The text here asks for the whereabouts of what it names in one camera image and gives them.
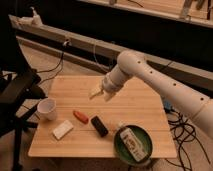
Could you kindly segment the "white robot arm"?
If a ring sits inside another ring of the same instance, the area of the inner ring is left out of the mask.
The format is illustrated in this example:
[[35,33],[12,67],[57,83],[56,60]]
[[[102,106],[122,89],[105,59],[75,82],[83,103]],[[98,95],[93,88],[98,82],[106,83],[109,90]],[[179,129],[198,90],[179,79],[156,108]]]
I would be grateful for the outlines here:
[[109,101],[132,77],[144,81],[213,139],[213,99],[155,70],[141,52],[122,51],[116,66],[90,91],[89,98],[103,95]]

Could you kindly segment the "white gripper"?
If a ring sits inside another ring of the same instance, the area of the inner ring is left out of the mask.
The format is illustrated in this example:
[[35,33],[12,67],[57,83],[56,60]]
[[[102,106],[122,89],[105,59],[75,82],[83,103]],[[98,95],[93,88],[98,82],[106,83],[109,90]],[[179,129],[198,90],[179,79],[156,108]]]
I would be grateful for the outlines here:
[[115,93],[120,91],[124,84],[129,80],[129,76],[125,74],[120,68],[113,68],[109,73],[105,75],[102,80],[102,86],[97,84],[89,92],[89,98],[93,99],[96,96],[100,96],[104,93],[104,100],[107,102],[111,100]]

